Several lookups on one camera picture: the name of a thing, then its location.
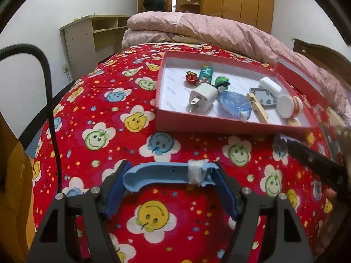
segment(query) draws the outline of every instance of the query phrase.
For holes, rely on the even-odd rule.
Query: green tin can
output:
[[[211,85],[213,75],[213,68],[208,65],[204,65],[201,68],[200,75],[199,75],[199,82],[200,83],[208,83]]]

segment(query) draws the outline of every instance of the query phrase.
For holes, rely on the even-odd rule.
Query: red bedspread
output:
[[[155,84],[166,50],[215,54],[268,67],[209,45],[197,49],[147,44],[113,56],[78,80],[54,110],[63,192],[72,196],[100,185],[124,159],[137,165],[206,158],[219,161],[242,186],[260,195],[288,194],[313,247],[331,204],[311,171],[274,143],[273,137],[156,132]],[[324,111],[301,98],[316,118],[329,123]],[[318,130],[306,143],[321,153],[327,151]],[[55,195],[56,179],[46,123],[33,176],[36,226]],[[124,198],[108,230],[122,263],[215,263],[223,256],[235,224],[224,213],[213,187],[150,185]],[[81,217],[77,226],[82,253],[89,257]],[[257,261],[264,228],[261,216],[250,262]]]

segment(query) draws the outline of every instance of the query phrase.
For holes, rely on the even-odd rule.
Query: wooden headboard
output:
[[[294,49],[306,56],[318,67],[325,69],[334,75],[342,85],[347,84],[351,88],[351,62],[339,52],[319,44],[311,44],[294,39]]]

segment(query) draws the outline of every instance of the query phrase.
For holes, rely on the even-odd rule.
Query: wooden desk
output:
[[[130,16],[92,15],[60,28],[64,35],[73,78],[95,70],[105,58],[121,52]]]

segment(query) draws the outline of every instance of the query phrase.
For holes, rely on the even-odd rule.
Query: white wall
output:
[[[351,47],[344,42],[324,10],[315,0],[274,0],[271,35],[294,48],[291,38],[321,44],[351,60]]]
[[[137,0],[27,0],[0,34],[0,48],[15,43],[38,46],[49,60],[53,95],[68,83],[59,28],[94,14],[133,15]],[[0,111],[16,137],[46,105],[43,72],[34,57],[19,55],[0,63]]]

